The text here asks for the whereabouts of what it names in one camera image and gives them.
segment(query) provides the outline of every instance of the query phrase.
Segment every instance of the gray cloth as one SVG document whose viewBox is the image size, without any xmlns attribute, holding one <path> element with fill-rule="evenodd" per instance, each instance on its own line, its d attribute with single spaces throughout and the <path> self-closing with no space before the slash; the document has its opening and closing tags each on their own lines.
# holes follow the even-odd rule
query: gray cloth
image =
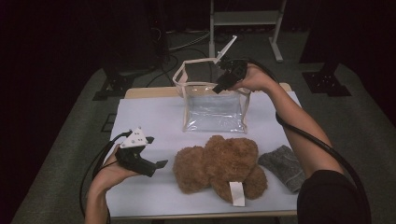
<svg viewBox="0 0 396 224">
<path fill-rule="evenodd" d="M 305 181 L 305 175 L 293 151 L 286 146 L 264 153 L 259 165 L 267 168 L 293 193 L 298 192 Z"/>
</svg>

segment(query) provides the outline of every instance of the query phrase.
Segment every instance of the teddy bear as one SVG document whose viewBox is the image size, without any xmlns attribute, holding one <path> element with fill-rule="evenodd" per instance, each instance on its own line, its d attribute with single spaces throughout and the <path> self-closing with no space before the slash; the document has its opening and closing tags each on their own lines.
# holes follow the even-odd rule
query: teddy bear
<svg viewBox="0 0 396 224">
<path fill-rule="evenodd" d="M 205 147 L 185 147 L 175 157 L 173 172 L 183 193 L 212 187 L 226 202 L 232 203 L 229 182 L 242 182 L 245 197 L 254 200 L 267 189 L 267 179 L 257 164 L 257 144 L 247 138 L 209 138 Z"/>
</svg>

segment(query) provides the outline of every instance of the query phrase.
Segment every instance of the sleeve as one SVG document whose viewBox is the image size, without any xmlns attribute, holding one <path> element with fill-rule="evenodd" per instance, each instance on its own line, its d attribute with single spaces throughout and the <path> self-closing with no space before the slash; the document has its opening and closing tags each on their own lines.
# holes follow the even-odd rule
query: sleeve
<svg viewBox="0 0 396 224">
<path fill-rule="evenodd" d="M 297 200 L 299 224 L 363 223 L 354 185 L 335 171 L 314 172 L 302 185 Z"/>
</svg>

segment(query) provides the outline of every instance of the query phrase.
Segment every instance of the gray carpet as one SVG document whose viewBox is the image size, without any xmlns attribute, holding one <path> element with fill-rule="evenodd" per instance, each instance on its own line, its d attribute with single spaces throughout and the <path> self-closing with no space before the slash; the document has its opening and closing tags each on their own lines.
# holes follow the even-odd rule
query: gray carpet
<svg viewBox="0 0 396 224">
<path fill-rule="evenodd" d="M 366 188 L 371 204 L 373 223 L 396 223 L 396 131 L 375 101 L 361 85 L 359 78 L 343 65 L 336 76 L 346 85 L 352 96 L 328 97 L 313 94 L 306 85 L 302 72 L 317 71 L 322 64 L 298 64 L 307 33 L 281 32 L 278 45 L 283 63 L 277 63 L 270 49 L 269 34 L 244 35 L 230 48 L 232 58 L 251 57 L 270 68 L 282 82 L 288 82 L 296 92 L 302 107 L 323 127 L 333 146 L 355 167 Z M 172 47 L 187 43 L 197 36 L 171 34 Z M 206 43 L 190 48 L 208 54 Z M 178 64 L 184 60 L 203 58 L 196 50 L 173 53 Z M 164 70 L 175 64 L 171 58 Z M 169 72 L 172 76 L 178 66 Z M 158 70 L 135 80 L 133 87 L 145 87 L 159 75 Z M 92 75 L 58 138 L 46 158 L 33 186 L 30 188 L 13 223 L 82 223 L 78 205 L 78 189 L 89 163 L 109 140 L 110 133 L 102 132 L 110 114 L 117 112 L 118 97 L 106 101 L 93 101 L 106 75 L 98 70 Z M 169 86 L 166 77 L 160 77 L 150 87 Z M 150 223 L 150 220 L 114 220 L 113 223 Z M 165 223 L 276 223 L 271 217 L 166 220 Z M 280 223 L 296 223 L 295 217 L 283 217 Z"/>
</svg>

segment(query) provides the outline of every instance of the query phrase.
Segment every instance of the human hand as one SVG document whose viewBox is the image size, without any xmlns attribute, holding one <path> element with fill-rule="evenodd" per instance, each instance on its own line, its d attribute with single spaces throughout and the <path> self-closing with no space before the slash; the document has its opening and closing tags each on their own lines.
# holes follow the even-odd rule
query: human hand
<svg viewBox="0 0 396 224">
<path fill-rule="evenodd" d="M 118 164 L 115 155 L 119 150 L 119 147 L 120 145 L 116 145 L 113 153 L 111 153 L 99 173 L 92 181 L 90 191 L 106 192 L 121 183 L 124 179 L 139 175 L 138 173 L 127 170 Z"/>
<path fill-rule="evenodd" d="M 260 67 L 255 64 L 247 64 L 247 74 L 244 79 L 233 85 L 229 91 L 234 91 L 239 88 L 246 88 L 251 91 L 268 92 L 272 86 L 277 85 Z"/>
</svg>

